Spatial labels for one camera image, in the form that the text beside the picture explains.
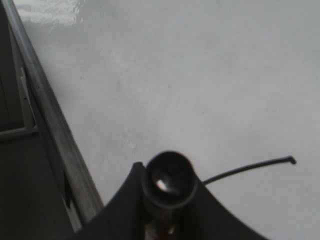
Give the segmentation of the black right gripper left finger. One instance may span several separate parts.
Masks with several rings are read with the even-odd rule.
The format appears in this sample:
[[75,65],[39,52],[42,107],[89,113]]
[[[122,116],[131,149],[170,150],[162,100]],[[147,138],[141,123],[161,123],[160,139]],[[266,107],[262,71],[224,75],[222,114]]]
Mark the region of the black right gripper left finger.
[[143,206],[141,176],[145,168],[135,162],[108,204],[72,236],[73,240],[141,240]]

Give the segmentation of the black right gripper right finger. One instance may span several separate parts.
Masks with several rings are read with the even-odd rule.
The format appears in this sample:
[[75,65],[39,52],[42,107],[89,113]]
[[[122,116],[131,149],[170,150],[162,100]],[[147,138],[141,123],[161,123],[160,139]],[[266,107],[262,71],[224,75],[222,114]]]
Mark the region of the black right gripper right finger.
[[202,184],[180,215],[179,240],[265,240],[232,215]]

